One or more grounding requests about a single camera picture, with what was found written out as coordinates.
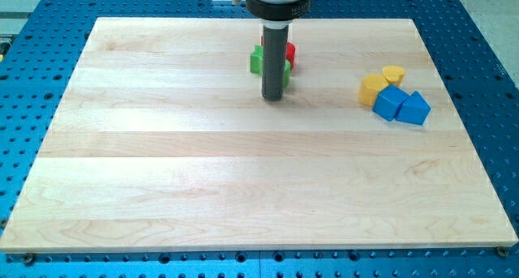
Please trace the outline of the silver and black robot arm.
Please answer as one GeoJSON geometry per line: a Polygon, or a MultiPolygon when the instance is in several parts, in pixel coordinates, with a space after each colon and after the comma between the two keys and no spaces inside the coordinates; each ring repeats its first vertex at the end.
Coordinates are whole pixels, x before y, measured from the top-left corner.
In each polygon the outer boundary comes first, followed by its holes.
{"type": "MultiPolygon", "coordinates": [[[[242,0],[232,0],[237,5],[242,0]]],[[[289,21],[306,14],[311,0],[244,0],[246,8],[254,16],[269,21],[289,21]]]]}

